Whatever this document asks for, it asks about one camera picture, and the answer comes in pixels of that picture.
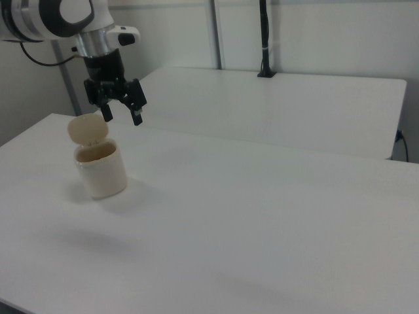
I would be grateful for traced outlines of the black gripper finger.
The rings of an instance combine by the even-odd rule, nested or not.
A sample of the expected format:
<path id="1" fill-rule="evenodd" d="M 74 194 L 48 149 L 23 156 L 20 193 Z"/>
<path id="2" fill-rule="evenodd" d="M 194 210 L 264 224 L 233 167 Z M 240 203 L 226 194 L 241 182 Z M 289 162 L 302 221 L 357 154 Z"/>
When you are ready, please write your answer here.
<path id="1" fill-rule="evenodd" d="M 142 107 L 147 104 L 147 100 L 138 79 L 135 78 L 123 84 L 123 95 L 120 102 L 130 110 L 134 125 L 140 125 L 143 122 Z"/>
<path id="2" fill-rule="evenodd" d="M 84 81 L 84 88 L 88 102 L 91 105 L 95 105 L 101 111 L 103 119 L 106 122 L 110 122 L 113 119 L 113 115 L 108 105 L 108 97 L 101 83 L 97 83 L 92 79 L 86 79 Z"/>

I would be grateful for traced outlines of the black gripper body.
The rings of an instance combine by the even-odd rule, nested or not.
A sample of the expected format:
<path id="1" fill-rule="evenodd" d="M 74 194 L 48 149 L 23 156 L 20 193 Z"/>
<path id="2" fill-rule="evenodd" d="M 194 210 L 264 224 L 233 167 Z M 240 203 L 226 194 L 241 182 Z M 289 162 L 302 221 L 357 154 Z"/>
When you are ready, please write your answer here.
<path id="1" fill-rule="evenodd" d="M 106 94 L 107 98 L 119 98 L 126 95 L 124 84 L 124 66 L 119 49 L 106 55 L 96 57 L 84 57 L 84 64 L 87 68 L 89 78 L 84 81 L 84 87 L 88 98 L 97 98 L 101 82 L 111 83 L 104 88 L 104 91 L 111 91 Z"/>

